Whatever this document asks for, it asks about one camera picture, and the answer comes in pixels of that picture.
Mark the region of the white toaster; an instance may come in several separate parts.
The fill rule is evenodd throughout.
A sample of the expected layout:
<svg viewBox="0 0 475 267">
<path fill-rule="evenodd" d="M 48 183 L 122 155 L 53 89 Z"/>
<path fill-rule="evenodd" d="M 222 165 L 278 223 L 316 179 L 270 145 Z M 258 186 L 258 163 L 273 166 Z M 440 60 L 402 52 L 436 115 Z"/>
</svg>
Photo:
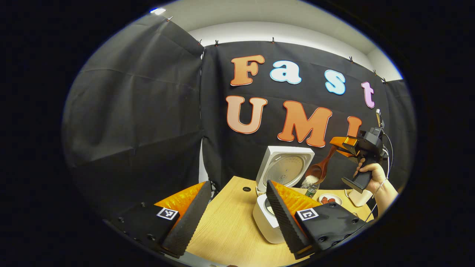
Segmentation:
<svg viewBox="0 0 475 267">
<path fill-rule="evenodd" d="M 345 195 L 352 201 L 355 207 L 361 207 L 365 205 L 373 194 L 368 190 L 363 190 L 362 193 L 354 189 L 345 189 Z"/>
</svg>

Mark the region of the white round plate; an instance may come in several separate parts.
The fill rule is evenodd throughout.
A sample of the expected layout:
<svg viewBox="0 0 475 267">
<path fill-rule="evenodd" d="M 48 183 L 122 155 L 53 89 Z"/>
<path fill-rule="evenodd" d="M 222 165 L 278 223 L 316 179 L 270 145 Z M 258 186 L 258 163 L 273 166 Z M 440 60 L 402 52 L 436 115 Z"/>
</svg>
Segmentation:
<svg viewBox="0 0 475 267">
<path fill-rule="evenodd" d="M 342 205 L 343 202 L 342 202 L 342 199 L 340 197 L 338 197 L 337 195 L 334 195 L 334 194 L 331 194 L 331 193 L 323 193 L 319 196 L 318 198 L 318 201 L 320 203 L 320 200 L 322 199 L 322 197 L 326 197 L 327 199 L 330 199 L 330 198 L 335 198 L 338 205 Z"/>
</svg>

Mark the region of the brown wooden spoon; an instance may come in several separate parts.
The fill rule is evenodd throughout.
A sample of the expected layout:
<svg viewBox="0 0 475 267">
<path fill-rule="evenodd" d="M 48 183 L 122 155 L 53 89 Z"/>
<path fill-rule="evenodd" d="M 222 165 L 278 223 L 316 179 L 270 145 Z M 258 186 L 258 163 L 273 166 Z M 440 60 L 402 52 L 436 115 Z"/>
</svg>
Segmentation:
<svg viewBox="0 0 475 267">
<path fill-rule="evenodd" d="M 337 147 L 333 145 L 328 153 L 328 155 L 324 158 L 322 162 L 319 162 L 317 164 L 311 165 L 306 173 L 304 179 L 308 175 L 314 175 L 319 178 L 319 181 L 316 184 L 321 184 L 327 174 L 327 167 L 328 167 L 328 162 L 330 161 L 331 157 L 334 155 L 334 153 L 337 151 Z"/>
</svg>

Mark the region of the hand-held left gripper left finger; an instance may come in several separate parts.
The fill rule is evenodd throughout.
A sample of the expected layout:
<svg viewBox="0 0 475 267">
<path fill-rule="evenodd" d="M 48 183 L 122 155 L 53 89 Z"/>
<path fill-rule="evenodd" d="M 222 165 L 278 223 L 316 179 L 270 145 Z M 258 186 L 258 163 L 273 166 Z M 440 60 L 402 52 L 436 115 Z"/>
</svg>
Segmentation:
<svg viewBox="0 0 475 267">
<path fill-rule="evenodd" d="M 211 196 L 211 183 L 204 181 L 157 203 L 141 202 L 105 223 L 147 250 L 180 258 Z"/>
</svg>

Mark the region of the white rice cooker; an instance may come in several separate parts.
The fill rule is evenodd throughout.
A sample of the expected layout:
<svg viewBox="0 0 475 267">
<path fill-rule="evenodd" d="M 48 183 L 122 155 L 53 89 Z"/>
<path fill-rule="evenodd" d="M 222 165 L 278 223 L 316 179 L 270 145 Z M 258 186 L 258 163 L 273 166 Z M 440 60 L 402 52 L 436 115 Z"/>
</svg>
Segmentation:
<svg viewBox="0 0 475 267">
<path fill-rule="evenodd" d="M 314 152 L 310 148 L 293 146 L 268 146 L 256 176 L 256 205 L 253 218 L 264 238 L 273 244 L 284 242 L 272 207 L 266 196 L 268 181 L 293 187 L 304 177 Z"/>
</svg>

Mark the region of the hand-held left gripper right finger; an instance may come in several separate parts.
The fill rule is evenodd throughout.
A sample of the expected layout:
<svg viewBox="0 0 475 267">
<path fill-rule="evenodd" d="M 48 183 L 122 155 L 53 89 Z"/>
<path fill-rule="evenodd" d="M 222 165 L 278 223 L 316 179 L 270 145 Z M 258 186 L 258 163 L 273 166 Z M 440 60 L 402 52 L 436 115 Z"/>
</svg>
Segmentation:
<svg viewBox="0 0 475 267">
<path fill-rule="evenodd" d="M 322 257 L 366 230 L 368 223 L 336 202 L 321 204 L 268 180 L 266 196 L 294 257 Z"/>
</svg>

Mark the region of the white rice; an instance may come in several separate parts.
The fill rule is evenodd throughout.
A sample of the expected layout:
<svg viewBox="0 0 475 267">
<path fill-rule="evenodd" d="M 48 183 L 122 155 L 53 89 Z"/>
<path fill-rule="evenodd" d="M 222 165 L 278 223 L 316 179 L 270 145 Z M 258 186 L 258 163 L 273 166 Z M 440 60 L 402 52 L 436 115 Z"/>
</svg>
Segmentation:
<svg viewBox="0 0 475 267">
<path fill-rule="evenodd" d="M 308 189 L 310 186 L 316 184 L 319 181 L 319 178 L 314 175 L 308 175 L 302 182 L 300 188 Z"/>
</svg>

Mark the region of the black backdrop cloth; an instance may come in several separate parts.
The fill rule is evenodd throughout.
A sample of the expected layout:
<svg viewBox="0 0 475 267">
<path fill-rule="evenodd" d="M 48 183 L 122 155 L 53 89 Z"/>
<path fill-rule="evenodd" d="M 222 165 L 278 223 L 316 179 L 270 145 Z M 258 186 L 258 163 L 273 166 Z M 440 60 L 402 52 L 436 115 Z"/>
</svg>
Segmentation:
<svg viewBox="0 0 475 267">
<path fill-rule="evenodd" d="M 62 142 L 73 179 L 104 220 L 199 182 L 218 190 L 256 180 L 268 146 L 324 159 L 335 136 L 385 122 L 390 182 L 402 189 L 417 122 L 403 80 L 382 83 L 342 56 L 292 43 L 202 47 L 165 17 L 147 15 L 85 63 L 66 100 Z"/>
</svg>

